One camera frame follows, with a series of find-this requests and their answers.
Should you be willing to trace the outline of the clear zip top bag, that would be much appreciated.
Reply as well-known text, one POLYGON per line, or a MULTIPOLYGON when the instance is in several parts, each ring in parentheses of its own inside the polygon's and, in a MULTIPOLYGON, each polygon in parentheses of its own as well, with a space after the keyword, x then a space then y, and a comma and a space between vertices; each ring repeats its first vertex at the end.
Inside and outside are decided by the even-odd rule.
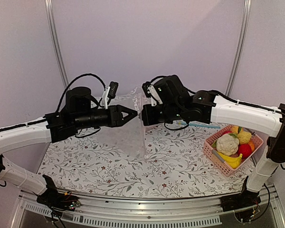
POLYGON ((139 117, 135 117, 122 127, 104 127, 96 134, 99 143, 115 146, 126 155, 141 159, 147 158, 145 147, 145 128, 139 117))

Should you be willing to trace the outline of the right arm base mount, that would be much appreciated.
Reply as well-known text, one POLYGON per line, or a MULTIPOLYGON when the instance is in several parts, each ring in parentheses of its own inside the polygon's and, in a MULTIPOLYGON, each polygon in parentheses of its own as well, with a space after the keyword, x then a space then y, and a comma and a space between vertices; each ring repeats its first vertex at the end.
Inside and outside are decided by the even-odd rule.
POLYGON ((258 207, 261 199, 259 192, 251 192, 247 189, 247 180, 245 178, 240 193, 227 195, 220 198, 220 206, 224 212, 238 210, 235 213, 236 219, 241 223, 251 222, 255 216, 256 210, 253 206, 258 207))

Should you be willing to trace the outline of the white toy cauliflower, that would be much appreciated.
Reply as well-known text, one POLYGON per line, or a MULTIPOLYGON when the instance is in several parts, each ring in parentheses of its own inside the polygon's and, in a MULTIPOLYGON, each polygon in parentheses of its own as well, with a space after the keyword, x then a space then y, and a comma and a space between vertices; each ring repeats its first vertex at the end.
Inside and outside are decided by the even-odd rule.
POLYGON ((226 156, 231 156, 237 153, 239 139, 231 134, 224 134, 216 141, 216 150, 226 156))

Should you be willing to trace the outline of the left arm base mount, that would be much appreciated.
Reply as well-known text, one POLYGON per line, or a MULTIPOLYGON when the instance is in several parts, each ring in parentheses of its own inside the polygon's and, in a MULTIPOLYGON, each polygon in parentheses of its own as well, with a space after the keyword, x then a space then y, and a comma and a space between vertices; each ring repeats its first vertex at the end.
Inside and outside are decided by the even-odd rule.
POLYGON ((43 174, 42 177, 46 181, 46 190, 37 196, 37 203, 60 211, 74 211, 75 208, 81 205, 79 198, 73 195, 71 191, 60 193, 49 176, 43 174))

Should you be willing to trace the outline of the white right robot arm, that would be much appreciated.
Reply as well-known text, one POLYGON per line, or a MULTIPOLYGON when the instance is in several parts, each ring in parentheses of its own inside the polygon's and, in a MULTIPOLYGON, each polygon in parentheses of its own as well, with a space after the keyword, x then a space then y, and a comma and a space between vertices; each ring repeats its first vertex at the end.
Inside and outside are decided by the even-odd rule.
POLYGON ((198 121, 232 124, 268 135, 261 159, 236 197, 240 207, 251 203, 278 166, 285 163, 285 104, 266 107, 231 99, 216 90, 192 92, 177 75, 157 76, 142 89, 152 101, 141 112, 145 126, 198 121))

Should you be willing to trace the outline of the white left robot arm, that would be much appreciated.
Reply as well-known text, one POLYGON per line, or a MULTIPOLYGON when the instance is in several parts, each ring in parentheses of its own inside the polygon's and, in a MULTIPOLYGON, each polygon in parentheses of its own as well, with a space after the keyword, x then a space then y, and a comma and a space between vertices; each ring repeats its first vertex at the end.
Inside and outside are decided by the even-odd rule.
POLYGON ((107 105, 107 98, 114 98, 115 89, 105 89, 102 108, 87 87, 75 87, 66 92, 62 109, 46 114, 32 122, 0 129, 0 180, 31 191, 57 206, 61 196, 49 176, 38 175, 13 164, 3 156, 5 152, 39 143, 56 143, 75 136, 79 130, 101 127, 121 127, 134 119, 136 110, 122 105, 107 105))

